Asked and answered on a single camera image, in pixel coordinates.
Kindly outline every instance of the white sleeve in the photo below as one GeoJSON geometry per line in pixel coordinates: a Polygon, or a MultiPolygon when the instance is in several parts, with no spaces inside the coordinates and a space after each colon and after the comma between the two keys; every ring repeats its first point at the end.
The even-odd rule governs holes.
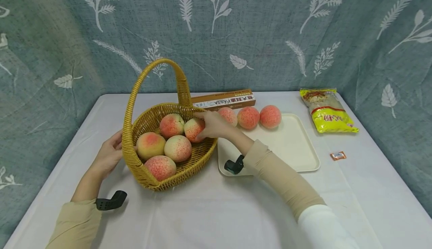
{"type": "Polygon", "coordinates": [[[313,205],[305,209],[298,219],[298,225],[314,249],[360,249],[326,205],[313,205]]]}

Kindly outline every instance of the plastic tray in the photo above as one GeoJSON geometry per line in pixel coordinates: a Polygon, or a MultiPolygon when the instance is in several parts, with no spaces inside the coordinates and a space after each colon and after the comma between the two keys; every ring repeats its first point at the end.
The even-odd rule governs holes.
{"type": "MultiPolygon", "coordinates": [[[[269,130],[261,124],[253,130],[242,131],[253,140],[259,139],[272,152],[278,155],[296,172],[315,171],[320,167],[319,158],[312,146],[305,128],[298,116],[282,114],[282,121],[276,129],[269,130]]],[[[235,162],[240,155],[239,150],[228,140],[220,138],[217,145],[219,171],[225,176],[251,175],[243,168],[237,175],[224,169],[225,162],[235,162]]]]}

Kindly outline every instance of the woven basket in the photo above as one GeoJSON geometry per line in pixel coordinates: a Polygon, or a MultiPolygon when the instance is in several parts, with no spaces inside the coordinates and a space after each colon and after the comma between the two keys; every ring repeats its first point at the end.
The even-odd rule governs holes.
{"type": "Polygon", "coordinates": [[[154,190],[163,191],[170,187],[176,186],[188,178],[198,173],[210,160],[210,156],[216,147],[217,139],[205,138],[200,143],[192,144],[192,155],[186,161],[177,164],[177,173],[163,181],[157,181],[153,175],[147,170],[143,162],[137,156],[134,146],[140,135],[146,132],[155,132],[160,134],[159,122],[168,114],[178,113],[185,121],[193,118],[194,112],[202,112],[200,109],[192,106],[191,93],[189,91],[186,76],[178,64],[170,59],[162,58],[149,64],[139,75],[138,80],[133,86],[132,92],[126,108],[123,124],[122,149],[124,160],[130,171],[135,176],[136,180],[143,187],[154,190]],[[153,106],[145,110],[132,124],[132,112],[134,109],[135,99],[137,98],[138,90],[147,76],[147,74],[158,64],[170,64],[175,71],[177,79],[177,96],[178,104],[163,103],[153,106]]]}

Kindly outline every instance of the arm sleeve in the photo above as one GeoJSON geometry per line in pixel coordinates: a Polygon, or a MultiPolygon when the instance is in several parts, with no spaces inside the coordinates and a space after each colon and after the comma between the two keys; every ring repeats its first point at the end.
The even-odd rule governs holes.
{"type": "Polygon", "coordinates": [[[89,249],[101,217],[95,199],[64,204],[46,249],[89,249]]]}
{"type": "Polygon", "coordinates": [[[313,248],[359,248],[315,189],[259,140],[250,148],[243,163],[281,195],[313,248]]]}

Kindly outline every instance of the beige sleeve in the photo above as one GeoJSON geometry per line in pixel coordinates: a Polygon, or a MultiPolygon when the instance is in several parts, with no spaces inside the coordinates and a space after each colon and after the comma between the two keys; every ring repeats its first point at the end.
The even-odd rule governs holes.
{"type": "Polygon", "coordinates": [[[324,204],[315,189],[267,146],[256,140],[243,159],[253,175],[267,182],[291,208],[295,220],[310,206],[324,204]]]}
{"type": "Polygon", "coordinates": [[[46,249],[90,248],[101,217],[95,199],[64,204],[46,249]]]}

